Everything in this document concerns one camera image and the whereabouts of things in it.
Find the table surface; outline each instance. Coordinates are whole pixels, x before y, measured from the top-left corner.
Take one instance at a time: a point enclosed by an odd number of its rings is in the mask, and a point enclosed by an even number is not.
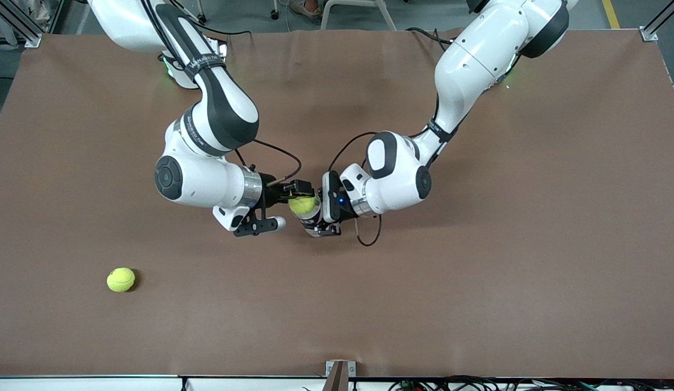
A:
[[[440,55],[415,33],[296,31],[234,37],[228,69],[258,138],[318,183],[352,136],[421,130]],[[368,376],[674,378],[674,95],[636,30],[570,31],[521,59],[371,248],[349,223],[307,237],[284,206],[282,232],[235,238],[158,195],[163,133],[199,98],[103,36],[24,53],[0,118],[0,375],[312,375],[348,358]],[[109,292],[116,267],[138,270],[134,292]]]

